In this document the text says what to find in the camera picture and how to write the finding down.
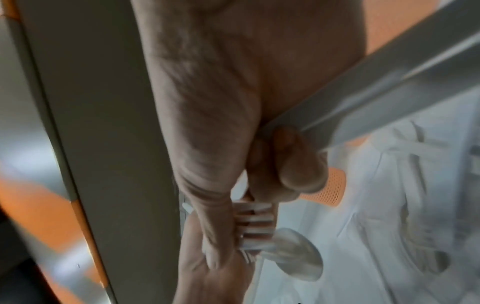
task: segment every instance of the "orange perforated mesh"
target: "orange perforated mesh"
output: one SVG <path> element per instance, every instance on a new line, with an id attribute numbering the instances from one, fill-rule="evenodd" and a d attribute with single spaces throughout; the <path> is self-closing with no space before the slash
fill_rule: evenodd
<path id="1" fill-rule="evenodd" d="M 315 203 L 336 207 L 342 201 L 347 187 L 347 175 L 343 170 L 336 168 L 328 169 L 328 182 L 325 188 L 314 194 L 302 194 L 301 199 Z"/>

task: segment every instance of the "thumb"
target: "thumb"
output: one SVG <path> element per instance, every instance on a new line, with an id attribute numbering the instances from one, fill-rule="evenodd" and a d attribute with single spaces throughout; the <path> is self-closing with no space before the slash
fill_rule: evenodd
<path id="1" fill-rule="evenodd" d="M 235 250 L 235 226 L 232 200 L 223 202 L 192 202 L 203 231 L 202 251 L 210 269 L 226 265 Z"/>

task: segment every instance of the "hand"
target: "hand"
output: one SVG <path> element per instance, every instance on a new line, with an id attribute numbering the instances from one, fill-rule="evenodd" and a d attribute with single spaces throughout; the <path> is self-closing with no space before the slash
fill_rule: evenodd
<path id="1" fill-rule="evenodd" d="M 132 0 L 175 178 L 198 212 L 211 268 L 234 251 L 230 191 L 319 191 L 327 165 L 295 130 L 258 128 L 365 52 L 360 0 Z"/>
<path id="2" fill-rule="evenodd" d="M 241 304 L 254 276 L 255 264 L 247 264 L 235 251 L 220 270 L 210 270 L 202 253 L 203 233 L 196 212 L 185 223 L 181 240 L 179 279 L 174 304 Z"/>

